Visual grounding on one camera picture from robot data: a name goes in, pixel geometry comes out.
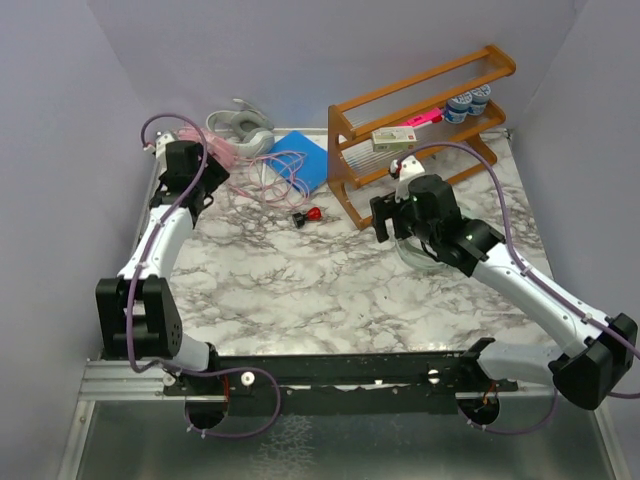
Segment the mint green headphones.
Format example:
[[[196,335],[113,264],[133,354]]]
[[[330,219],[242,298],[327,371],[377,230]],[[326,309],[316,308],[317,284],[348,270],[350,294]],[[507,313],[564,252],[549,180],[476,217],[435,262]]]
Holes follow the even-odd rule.
[[[406,201],[395,206],[391,219],[397,248],[416,268],[442,264],[470,276],[481,259],[464,238],[470,220],[457,206],[424,207]]]

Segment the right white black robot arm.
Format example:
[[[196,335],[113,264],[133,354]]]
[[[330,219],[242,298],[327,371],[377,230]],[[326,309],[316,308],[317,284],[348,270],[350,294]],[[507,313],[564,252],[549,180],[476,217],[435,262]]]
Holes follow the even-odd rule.
[[[638,326],[578,299],[526,262],[487,222],[462,215],[452,187],[420,174],[371,199],[379,242],[418,239],[428,257],[500,293],[554,341],[554,346],[493,340],[459,367],[461,383],[481,391],[494,380],[555,387],[574,405],[594,410],[633,364]]]

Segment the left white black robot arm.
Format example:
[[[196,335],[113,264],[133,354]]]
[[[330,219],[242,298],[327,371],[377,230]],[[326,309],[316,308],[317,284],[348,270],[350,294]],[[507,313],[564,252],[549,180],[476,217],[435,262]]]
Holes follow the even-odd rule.
[[[186,382],[206,395],[220,385],[209,344],[184,332],[169,279],[184,242],[228,171],[202,144],[170,141],[156,151],[166,165],[153,193],[146,228],[126,265],[95,290],[103,353],[140,369],[148,359],[186,372]]]

